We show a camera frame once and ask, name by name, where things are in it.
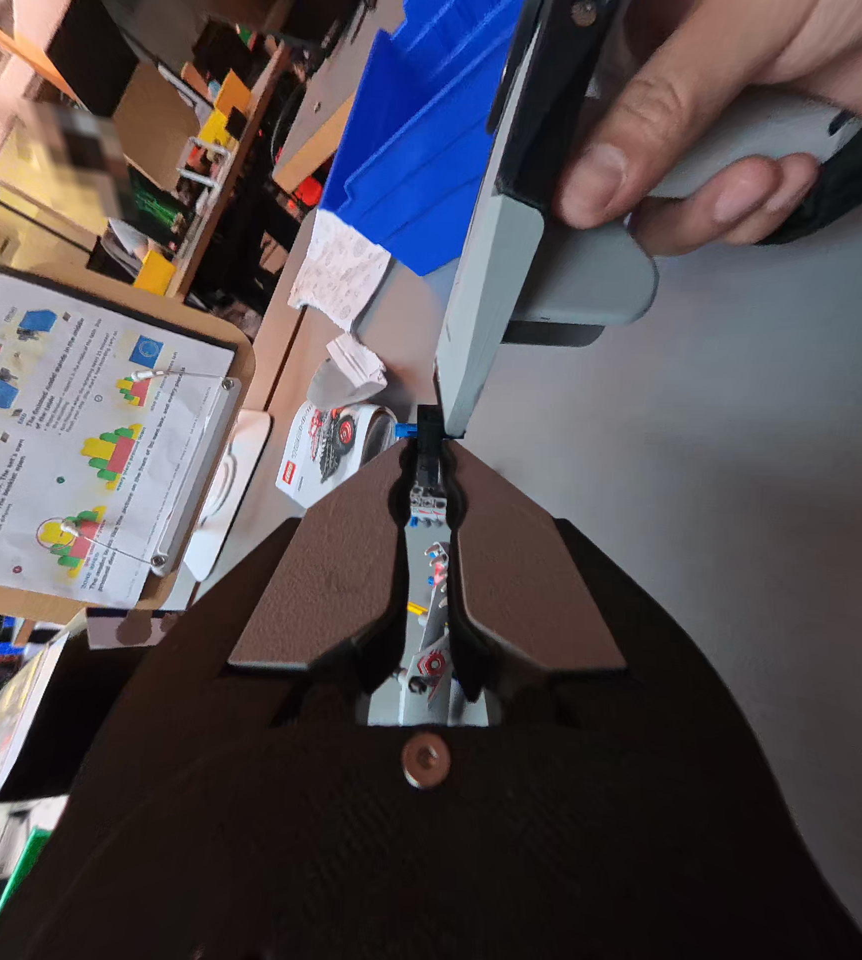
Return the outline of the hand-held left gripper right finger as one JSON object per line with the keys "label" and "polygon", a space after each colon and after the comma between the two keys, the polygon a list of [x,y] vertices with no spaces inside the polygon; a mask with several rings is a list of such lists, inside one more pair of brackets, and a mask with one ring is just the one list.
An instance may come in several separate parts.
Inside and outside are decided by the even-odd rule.
{"label": "hand-held left gripper right finger", "polygon": [[624,673],[552,515],[456,440],[446,486],[452,650],[467,696],[509,701],[548,681]]}

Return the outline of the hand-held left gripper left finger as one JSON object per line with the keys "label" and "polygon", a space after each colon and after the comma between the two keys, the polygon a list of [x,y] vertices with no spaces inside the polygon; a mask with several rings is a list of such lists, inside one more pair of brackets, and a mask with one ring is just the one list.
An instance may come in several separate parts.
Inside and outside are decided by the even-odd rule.
{"label": "hand-held left gripper left finger", "polygon": [[406,599],[411,445],[396,442],[308,508],[228,664],[295,671],[367,642]]}

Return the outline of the yellow plastic bin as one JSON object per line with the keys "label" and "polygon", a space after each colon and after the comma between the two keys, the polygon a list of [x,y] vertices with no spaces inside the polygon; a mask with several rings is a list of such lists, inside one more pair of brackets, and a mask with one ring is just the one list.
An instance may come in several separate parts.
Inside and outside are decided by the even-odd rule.
{"label": "yellow plastic bin", "polygon": [[230,69],[197,138],[221,148],[239,143],[248,121],[250,101],[250,87]]}

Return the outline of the black lego beam blue pins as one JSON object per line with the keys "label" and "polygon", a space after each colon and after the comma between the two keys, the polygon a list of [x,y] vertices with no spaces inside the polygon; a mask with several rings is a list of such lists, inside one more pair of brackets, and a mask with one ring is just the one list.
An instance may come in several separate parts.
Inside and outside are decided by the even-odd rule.
{"label": "black lego beam blue pins", "polygon": [[405,444],[401,457],[401,483],[407,491],[417,488],[427,495],[444,492],[442,450],[444,418],[439,404],[420,404],[415,420],[398,422],[394,439]]}

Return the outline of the white printed paper sheet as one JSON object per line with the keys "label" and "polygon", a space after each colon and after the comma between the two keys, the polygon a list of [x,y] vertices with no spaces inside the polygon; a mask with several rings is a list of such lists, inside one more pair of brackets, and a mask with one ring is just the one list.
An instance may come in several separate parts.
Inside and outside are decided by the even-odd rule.
{"label": "white printed paper sheet", "polygon": [[288,306],[313,308],[350,333],[369,306],[391,263],[391,254],[333,212],[315,211],[309,246],[293,282]]}

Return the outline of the pale cardboard piece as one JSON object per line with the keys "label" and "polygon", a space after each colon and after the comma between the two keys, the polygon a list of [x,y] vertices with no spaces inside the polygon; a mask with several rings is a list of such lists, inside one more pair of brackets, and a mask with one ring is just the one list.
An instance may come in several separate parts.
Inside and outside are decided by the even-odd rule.
{"label": "pale cardboard piece", "polygon": [[88,647],[117,651],[156,646],[182,617],[182,610],[89,607],[85,613]]}

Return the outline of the brown cardboard box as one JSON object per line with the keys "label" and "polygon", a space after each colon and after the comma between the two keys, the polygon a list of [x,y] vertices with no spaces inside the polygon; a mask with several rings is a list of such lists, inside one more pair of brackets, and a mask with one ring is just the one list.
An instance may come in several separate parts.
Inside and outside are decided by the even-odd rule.
{"label": "brown cardboard box", "polygon": [[151,63],[140,62],[112,115],[125,158],[163,191],[173,191],[197,114]]}

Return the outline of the grey lego model assembly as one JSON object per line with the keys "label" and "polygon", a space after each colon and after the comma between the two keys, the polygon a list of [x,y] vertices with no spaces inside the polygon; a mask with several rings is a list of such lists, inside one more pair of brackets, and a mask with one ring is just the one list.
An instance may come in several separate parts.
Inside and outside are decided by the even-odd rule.
{"label": "grey lego model assembly", "polygon": [[398,723],[411,726],[466,726],[468,701],[457,679],[451,650],[448,579],[450,543],[442,489],[417,482],[410,493],[409,529],[435,534],[424,557],[431,588],[415,653],[398,668]]}

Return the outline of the clear plastic bag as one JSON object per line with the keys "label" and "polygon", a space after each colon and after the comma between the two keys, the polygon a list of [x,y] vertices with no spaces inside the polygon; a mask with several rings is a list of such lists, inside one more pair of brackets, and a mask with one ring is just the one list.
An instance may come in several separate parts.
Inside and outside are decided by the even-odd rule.
{"label": "clear plastic bag", "polygon": [[356,386],[337,366],[325,359],[317,368],[307,389],[306,399],[319,410],[335,410],[351,404],[367,402],[383,387],[370,381]]}

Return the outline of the lego instruction booklet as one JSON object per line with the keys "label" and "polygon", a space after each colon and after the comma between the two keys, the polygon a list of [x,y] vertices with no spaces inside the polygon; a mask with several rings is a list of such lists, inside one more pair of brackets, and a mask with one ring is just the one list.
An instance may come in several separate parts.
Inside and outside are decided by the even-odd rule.
{"label": "lego instruction booklet", "polygon": [[304,402],[294,415],[276,486],[307,510],[391,447],[398,420],[388,408],[353,403],[319,408]]}

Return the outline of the person's right hand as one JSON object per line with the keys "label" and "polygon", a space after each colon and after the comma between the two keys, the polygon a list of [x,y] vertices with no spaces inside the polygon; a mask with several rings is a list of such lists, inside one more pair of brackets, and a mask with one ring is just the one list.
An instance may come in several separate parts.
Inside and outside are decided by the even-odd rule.
{"label": "person's right hand", "polygon": [[573,153],[555,212],[595,229],[630,217],[654,257],[767,239],[819,178],[805,152],[742,158],[683,199],[648,198],[745,90],[777,87],[862,117],[862,1],[633,2],[643,63]]}

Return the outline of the blue plastic bin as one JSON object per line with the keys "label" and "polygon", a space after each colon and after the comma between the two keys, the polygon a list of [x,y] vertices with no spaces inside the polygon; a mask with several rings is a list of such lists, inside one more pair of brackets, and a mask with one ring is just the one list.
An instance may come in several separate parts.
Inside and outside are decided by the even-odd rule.
{"label": "blue plastic bin", "polygon": [[320,208],[418,276],[459,258],[521,1],[413,1],[379,30]]}

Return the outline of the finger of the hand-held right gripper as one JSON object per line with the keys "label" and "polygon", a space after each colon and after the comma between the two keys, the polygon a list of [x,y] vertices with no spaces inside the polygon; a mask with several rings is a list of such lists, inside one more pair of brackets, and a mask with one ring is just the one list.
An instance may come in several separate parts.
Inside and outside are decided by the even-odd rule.
{"label": "finger of the hand-held right gripper", "polygon": [[498,185],[533,57],[541,2],[525,2],[488,118],[494,137],[437,345],[444,433],[464,436],[544,233],[538,208]]}

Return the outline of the torn white paper strip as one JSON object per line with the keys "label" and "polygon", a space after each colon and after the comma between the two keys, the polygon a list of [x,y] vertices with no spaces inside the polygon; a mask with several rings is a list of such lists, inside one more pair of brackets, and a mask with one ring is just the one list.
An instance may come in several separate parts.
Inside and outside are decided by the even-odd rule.
{"label": "torn white paper strip", "polygon": [[337,370],[355,390],[367,389],[376,393],[387,387],[387,370],[383,361],[354,334],[342,333],[327,344],[327,352]]}

